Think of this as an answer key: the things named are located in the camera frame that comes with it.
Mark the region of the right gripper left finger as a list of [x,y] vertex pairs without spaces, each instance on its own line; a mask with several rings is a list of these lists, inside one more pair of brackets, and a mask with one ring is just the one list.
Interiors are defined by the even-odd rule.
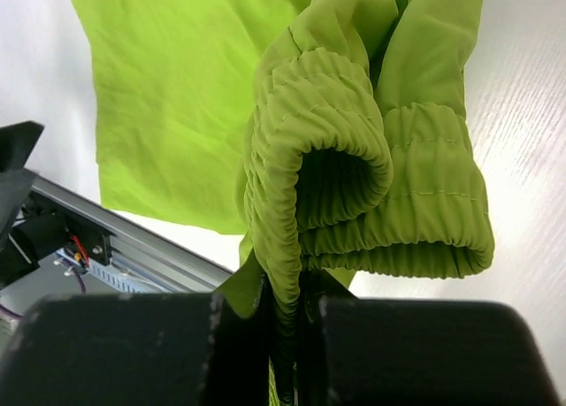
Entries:
[[271,300],[240,269],[211,293],[48,295],[1,359],[4,405],[265,405]]

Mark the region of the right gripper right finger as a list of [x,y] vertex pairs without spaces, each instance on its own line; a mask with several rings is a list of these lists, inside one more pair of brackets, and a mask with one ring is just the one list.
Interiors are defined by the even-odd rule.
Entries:
[[556,405],[523,318],[500,303],[359,299],[300,278],[301,405]]

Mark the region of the lime green shorts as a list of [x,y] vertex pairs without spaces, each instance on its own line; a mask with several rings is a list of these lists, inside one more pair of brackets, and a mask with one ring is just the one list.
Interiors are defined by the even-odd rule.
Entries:
[[463,278],[493,261],[464,67],[483,0],[71,0],[103,206],[241,237],[274,294],[268,402],[295,402],[300,278]]

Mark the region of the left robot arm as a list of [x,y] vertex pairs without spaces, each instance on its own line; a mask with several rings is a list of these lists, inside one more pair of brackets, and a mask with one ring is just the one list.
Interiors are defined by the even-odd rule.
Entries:
[[42,131],[34,121],[1,127],[1,288],[38,267],[18,252],[9,235],[36,178],[25,164]]

